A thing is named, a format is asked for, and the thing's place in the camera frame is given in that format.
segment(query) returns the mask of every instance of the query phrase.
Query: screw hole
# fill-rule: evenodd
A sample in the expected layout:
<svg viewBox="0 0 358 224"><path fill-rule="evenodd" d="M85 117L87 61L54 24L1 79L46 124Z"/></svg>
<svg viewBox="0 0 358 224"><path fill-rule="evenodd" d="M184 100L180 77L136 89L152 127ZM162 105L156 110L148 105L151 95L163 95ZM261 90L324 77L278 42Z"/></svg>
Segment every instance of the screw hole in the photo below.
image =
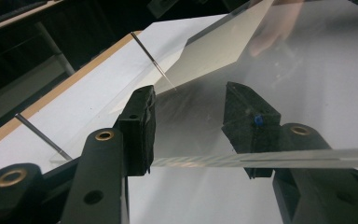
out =
<svg viewBox="0 0 358 224"><path fill-rule="evenodd" d="M23 168L11 170L0 177L0 188L10 187L20 183L27 176L27 171Z"/></svg>
<svg viewBox="0 0 358 224"><path fill-rule="evenodd" d="M112 131L107 131L107 132L98 133L95 136L95 138L98 141L106 141L106 140L109 140L109 139L113 138L113 136L114 136L114 133Z"/></svg>
<svg viewBox="0 0 358 224"><path fill-rule="evenodd" d="M292 130L293 133L299 134L299 135L310 135L310 130L304 127L300 126L294 126L291 127L290 130Z"/></svg>
<svg viewBox="0 0 358 224"><path fill-rule="evenodd" d="M84 197L86 204L96 204L103 198L103 193L100 190L92 190Z"/></svg>

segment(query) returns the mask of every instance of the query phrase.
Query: thin metal rod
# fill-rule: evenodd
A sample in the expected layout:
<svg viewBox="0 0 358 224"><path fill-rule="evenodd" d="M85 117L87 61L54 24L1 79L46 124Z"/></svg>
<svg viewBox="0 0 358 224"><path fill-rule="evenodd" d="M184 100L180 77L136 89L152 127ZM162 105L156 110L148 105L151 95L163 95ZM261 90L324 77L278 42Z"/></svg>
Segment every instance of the thin metal rod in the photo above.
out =
<svg viewBox="0 0 358 224"><path fill-rule="evenodd" d="M14 117L18 119L27 128L29 128L33 133L35 133L37 136L43 139L43 141L45 141L47 144L53 147L66 160L68 161L72 160L72 158L65 151L63 151L60 147L58 147L55 143L53 143L47 136L45 136L42 132L40 132L30 121L28 121L25 117L23 117L22 114L20 113L16 114Z"/></svg>
<svg viewBox="0 0 358 224"><path fill-rule="evenodd" d="M156 66L157 70L167 79L167 81L171 84L171 86L176 90L175 86L173 86L173 84L170 82L167 75L165 75L165 72L162 70L162 68L158 65L156 60L152 57L152 55L149 53L149 51L147 51L145 46L142 44L141 40L138 39L138 37L136 36L136 34L134 32L131 32L131 35L132 35L133 39L141 47L141 49L144 51L144 53L147 55L147 57L149 57L150 61L152 61L153 65Z"/></svg>

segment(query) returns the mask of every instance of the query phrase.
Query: transparent glass sheet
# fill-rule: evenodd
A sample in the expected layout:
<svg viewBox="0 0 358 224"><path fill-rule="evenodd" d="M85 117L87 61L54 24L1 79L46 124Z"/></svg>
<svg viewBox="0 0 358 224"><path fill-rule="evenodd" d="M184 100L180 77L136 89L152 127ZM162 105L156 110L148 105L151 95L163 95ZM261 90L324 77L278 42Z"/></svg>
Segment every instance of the transparent glass sheet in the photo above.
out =
<svg viewBox="0 0 358 224"><path fill-rule="evenodd" d="M190 38L183 50L172 46L157 61L176 61L166 71L173 85L151 64L89 127L113 124L131 92L152 84L158 95L155 158L285 147L358 148L358 5L351 1L251 1ZM292 125L286 130L290 134L317 132L323 141L284 145L280 142L284 124ZM260 132L269 125L271 129ZM82 143L74 140L69 147L72 153L79 156ZM153 172L165 179L154 180ZM228 172L153 168L148 178L154 184L138 178L132 182L156 197L134 187L136 196L143 195L153 204L146 208L131 203L137 211L133 221L282 223L272 178L249 180L251 174L255 173L246 174L241 168ZM232 204L243 210L228 209ZM175 209L182 211L181 217ZM240 219L230 220L231 216Z"/></svg>

